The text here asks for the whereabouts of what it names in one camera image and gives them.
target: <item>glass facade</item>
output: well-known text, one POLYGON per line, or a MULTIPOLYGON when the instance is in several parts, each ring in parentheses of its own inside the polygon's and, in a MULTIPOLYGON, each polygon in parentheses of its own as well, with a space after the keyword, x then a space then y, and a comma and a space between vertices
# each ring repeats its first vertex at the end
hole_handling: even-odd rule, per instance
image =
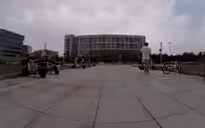
POLYGON ((79 36, 79 56, 101 56, 138 53, 145 43, 144 36, 131 35, 85 35, 79 36))
POLYGON ((0 56, 20 57, 24 36, 0 29, 0 56))

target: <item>pole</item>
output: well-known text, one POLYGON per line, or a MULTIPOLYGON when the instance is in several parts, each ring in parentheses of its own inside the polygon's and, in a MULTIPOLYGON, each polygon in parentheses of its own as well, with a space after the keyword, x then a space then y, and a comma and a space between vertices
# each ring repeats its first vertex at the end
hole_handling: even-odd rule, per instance
POLYGON ((47 49, 47 43, 44 43, 44 49, 45 50, 47 49))
POLYGON ((160 64, 163 63, 163 42, 160 42, 160 64))
POLYGON ((169 44, 169 54, 171 55, 172 53, 171 53, 171 44, 172 44, 172 42, 168 42, 168 44, 169 44))

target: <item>grass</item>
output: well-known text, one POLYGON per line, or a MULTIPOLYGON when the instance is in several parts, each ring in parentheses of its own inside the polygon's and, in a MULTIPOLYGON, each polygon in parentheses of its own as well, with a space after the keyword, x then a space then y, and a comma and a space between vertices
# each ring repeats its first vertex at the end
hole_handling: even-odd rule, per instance
POLYGON ((0 75, 11 74, 11 73, 21 73, 21 65, 0 65, 0 75))
POLYGON ((182 65, 182 72, 190 73, 190 74, 204 74, 204 64, 182 65))

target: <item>cloud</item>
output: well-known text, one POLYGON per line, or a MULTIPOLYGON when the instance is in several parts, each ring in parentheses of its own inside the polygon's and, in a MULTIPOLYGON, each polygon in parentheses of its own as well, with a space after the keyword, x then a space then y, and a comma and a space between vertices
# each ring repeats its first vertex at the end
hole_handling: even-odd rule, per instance
POLYGON ((193 1, 0 0, 0 27, 24 34, 34 49, 47 42, 61 53, 65 34, 101 33, 145 35, 154 52, 160 41, 166 52, 167 42, 174 53, 205 50, 205 10, 196 14, 201 4, 193 1))

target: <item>building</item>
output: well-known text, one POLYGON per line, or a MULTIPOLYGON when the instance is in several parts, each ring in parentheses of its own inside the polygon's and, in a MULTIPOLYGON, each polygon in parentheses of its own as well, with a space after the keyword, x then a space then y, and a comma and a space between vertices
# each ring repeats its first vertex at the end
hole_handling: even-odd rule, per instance
POLYGON ((48 58, 50 59, 50 58, 54 58, 54 57, 58 56, 58 52, 48 50, 48 49, 43 49, 43 50, 34 51, 33 53, 30 53, 29 55, 33 56, 35 58, 42 58, 44 56, 48 56, 48 58))
POLYGON ((79 57, 97 57, 103 60, 137 58, 146 41, 146 37, 140 35, 72 35, 72 39, 78 38, 78 46, 70 47, 76 41, 73 42, 70 36, 65 37, 66 53, 71 55, 77 49, 79 57))
POLYGON ((78 37, 75 35, 65 35, 64 50, 66 56, 78 56, 78 37))
POLYGON ((32 47, 29 45, 22 46, 22 57, 26 57, 28 54, 32 52, 32 47))
POLYGON ((0 57, 21 57, 24 36, 0 29, 0 57))

